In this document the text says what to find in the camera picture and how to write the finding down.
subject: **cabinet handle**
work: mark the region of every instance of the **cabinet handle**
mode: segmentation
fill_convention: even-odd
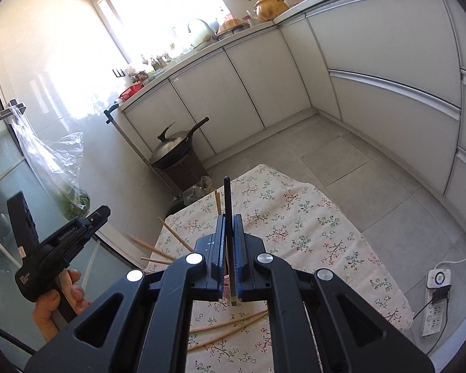
[[[397,94],[406,96],[408,98],[414,99],[415,101],[428,105],[430,108],[436,109],[437,111],[444,113],[445,115],[451,117],[454,120],[461,120],[460,108],[448,103],[447,101],[444,101],[443,99],[437,98],[416,88],[399,84],[394,81],[385,80],[383,78],[366,76],[365,74],[353,73],[350,71],[330,69],[329,74],[332,77],[357,81],[395,92]]]

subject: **red basket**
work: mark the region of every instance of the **red basket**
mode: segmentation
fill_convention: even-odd
[[[126,91],[124,91],[119,98],[121,98],[123,101],[127,101],[130,99],[133,95],[135,95],[140,89],[143,88],[143,84],[138,82],[136,84],[133,84],[131,87],[127,88]]]

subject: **floral tablecloth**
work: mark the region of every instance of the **floral tablecloth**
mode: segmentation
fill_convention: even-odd
[[[219,192],[224,209],[223,188]],[[261,237],[268,252],[285,259],[293,268],[310,273],[323,266],[333,270],[396,328],[409,329],[413,312],[406,297],[357,228],[313,185],[297,182],[261,164],[231,182],[231,197],[233,214],[242,215],[245,232]],[[198,238],[214,232],[216,221],[213,193],[166,220],[192,247]],[[188,253],[165,228],[156,247],[176,257]],[[156,254],[152,258],[162,259]],[[147,271],[164,268],[166,265],[148,263]],[[232,307],[227,299],[197,301],[191,328],[213,326],[265,308],[265,302]],[[193,334],[189,345],[217,337],[231,328]],[[271,346],[266,316],[234,335],[189,352],[187,371],[272,372]]]

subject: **black cable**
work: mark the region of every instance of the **black cable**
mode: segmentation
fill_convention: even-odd
[[[16,347],[22,349],[24,352],[30,355],[34,355],[36,353],[36,351],[33,348],[27,346],[24,342],[20,341],[13,335],[10,335],[8,332],[4,331],[1,328],[0,328],[0,337],[2,337],[5,340],[8,340],[11,344],[14,344]]]
[[[428,303],[426,303],[426,304],[424,305],[424,307],[423,307],[421,310],[419,310],[418,313],[413,317],[413,320],[421,313],[421,311],[425,310],[425,308],[426,308],[428,305],[430,305],[430,303],[431,303],[432,301],[433,301],[433,299],[431,299]]]
[[[426,352],[426,355],[428,355],[438,344],[438,341],[440,341],[440,338],[442,337],[444,331],[445,331],[445,328],[447,327],[447,322],[449,321],[449,298],[447,298],[447,306],[445,307],[445,325],[444,325],[444,328],[442,329],[442,332],[440,333],[440,336],[438,337],[437,339],[437,342],[435,342],[435,345],[433,345],[431,347],[431,349]]]

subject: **ceramic pot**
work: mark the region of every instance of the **ceramic pot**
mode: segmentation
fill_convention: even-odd
[[[271,21],[288,10],[285,0],[257,0],[255,3],[257,18],[261,22]]]

